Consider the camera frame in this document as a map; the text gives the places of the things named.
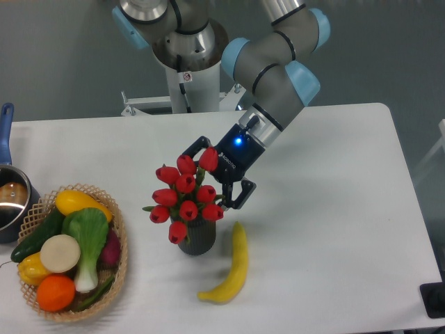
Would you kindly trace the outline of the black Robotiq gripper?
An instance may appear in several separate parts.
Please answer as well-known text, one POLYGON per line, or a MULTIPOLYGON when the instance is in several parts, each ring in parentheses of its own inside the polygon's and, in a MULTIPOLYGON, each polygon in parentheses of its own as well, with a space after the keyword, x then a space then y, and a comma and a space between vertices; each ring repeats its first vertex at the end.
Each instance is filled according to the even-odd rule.
POLYGON ((223 199, 220 201, 220 207, 228 210, 242 208, 256 189, 257 184, 244 175, 265 150, 244 128, 235 124, 216 145, 212 145, 206 136, 201 136, 182 154, 194 159, 201 152, 206 159, 218 158, 217 168, 210 174, 222 183, 223 172, 228 172, 229 181, 222 183, 223 199), (241 192, 233 199, 233 185, 237 181, 240 181, 241 192))

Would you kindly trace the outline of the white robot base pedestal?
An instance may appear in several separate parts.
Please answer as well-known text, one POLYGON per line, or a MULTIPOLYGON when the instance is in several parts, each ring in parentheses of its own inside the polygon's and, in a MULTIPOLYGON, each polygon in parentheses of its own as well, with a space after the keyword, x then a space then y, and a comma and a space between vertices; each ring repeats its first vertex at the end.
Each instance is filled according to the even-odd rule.
POLYGON ((144 110, 162 108, 173 113, 240 110, 246 89, 236 83, 228 91, 220 90, 220 60, 228 42, 227 32, 214 19, 197 33, 173 31, 154 42, 151 48, 165 70, 169 95, 128 99, 121 92, 122 115, 136 116, 144 110))

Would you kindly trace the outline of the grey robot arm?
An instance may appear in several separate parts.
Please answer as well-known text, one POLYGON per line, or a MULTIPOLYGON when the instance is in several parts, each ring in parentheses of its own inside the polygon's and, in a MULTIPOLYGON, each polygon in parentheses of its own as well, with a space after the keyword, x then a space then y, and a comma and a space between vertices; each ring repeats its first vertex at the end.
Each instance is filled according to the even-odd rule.
POLYGON ((330 23, 304 1, 262 1, 272 32, 230 40, 209 17, 207 1, 119 1, 112 15, 136 48, 151 47, 165 69, 174 113, 217 111, 220 73, 251 93, 254 104, 216 145, 213 177, 224 209, 243 206, 255 189, 245 172, 320 90, 301 59, 330 37, 330 23))

